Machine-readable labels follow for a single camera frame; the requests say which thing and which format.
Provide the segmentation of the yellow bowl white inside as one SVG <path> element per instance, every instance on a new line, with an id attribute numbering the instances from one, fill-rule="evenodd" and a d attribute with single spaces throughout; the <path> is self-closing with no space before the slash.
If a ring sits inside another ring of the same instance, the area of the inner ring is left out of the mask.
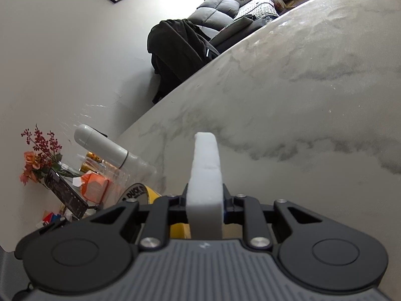
<path id="1" fill-rule="evenodd" d="M 139 204 L 153 204 L 161 195 L 142 183 L 134 183 L 120 196 L 118 202 L 135 199 Z M 172 239 L 189 239 L 190 227 L 186 223 L 171 225 L 170 237 Z"/>

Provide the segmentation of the orange tissue box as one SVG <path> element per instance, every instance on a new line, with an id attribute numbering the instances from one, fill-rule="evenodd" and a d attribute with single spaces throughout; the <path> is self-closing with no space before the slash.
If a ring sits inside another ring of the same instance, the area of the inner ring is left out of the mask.
<path id="1" fill-rule="evenodd" d="M 100 204 L 109 185 L 109 179 L 101 174 L 89 171 L 81 176 L 80 180 L 82 196 L 90 202 Z"/>

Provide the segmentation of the red and orange flowers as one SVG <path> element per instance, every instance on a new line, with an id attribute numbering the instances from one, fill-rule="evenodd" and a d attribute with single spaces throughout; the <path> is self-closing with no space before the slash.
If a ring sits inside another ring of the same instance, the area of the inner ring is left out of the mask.
<path id="1" fill-rule="evenodd" d="M 51 169 L 55 170 L 62 160 L 62 145 L 55 134 L 43 131 L 35 125 L 33 130 L 27 128 L 21 133 L 31 150 L 24 153 L 25 166 L 20 181 L 26 186 L 30 181 L 44 185 L 44 179 Z"/>

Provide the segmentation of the white thermos bottle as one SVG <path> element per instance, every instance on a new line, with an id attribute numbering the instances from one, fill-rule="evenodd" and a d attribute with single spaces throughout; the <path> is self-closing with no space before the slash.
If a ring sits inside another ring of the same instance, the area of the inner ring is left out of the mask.
<path id="1" fill-rule="evenodd" d="M 76 128 L 74 139 L 85 150 L 130 175 L 135 181 L 145 183 L 157 176 L 155 167 L 87 124 L 81 124 Z"/>

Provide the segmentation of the black jacket on chair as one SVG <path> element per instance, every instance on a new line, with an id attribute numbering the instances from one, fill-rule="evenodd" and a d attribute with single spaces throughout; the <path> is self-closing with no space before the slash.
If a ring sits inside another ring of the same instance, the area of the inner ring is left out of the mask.
<path id="1" fill-rule="evenodd" d="M 154 104 L 220 55 L 210 38 L 187 19 L 163 20 L 154 26 L 147 36 L 147 51 L 160 77 Z"/>

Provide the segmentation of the grey sofa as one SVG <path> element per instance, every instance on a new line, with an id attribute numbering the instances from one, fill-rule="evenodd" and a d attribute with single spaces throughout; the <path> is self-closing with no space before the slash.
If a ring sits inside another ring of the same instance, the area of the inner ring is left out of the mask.
<path id="1" fill-rule="evenodd" d="M 273 0 L 204 0 L 188 20 L 223 53 L 278 17 Z"/>

